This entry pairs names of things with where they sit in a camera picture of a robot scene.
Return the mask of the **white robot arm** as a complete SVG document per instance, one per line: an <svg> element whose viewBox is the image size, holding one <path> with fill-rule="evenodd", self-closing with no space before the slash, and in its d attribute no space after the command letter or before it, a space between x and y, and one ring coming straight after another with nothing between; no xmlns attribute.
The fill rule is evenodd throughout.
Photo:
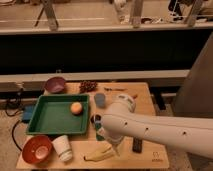
<svg viewBox="0 0 213 171"><path fill-rule="evenodd" d="M136 114L135 100L119 94L101 117L106 140L119 144L124 136L144 139L213 159L213 119Z"/></svg>

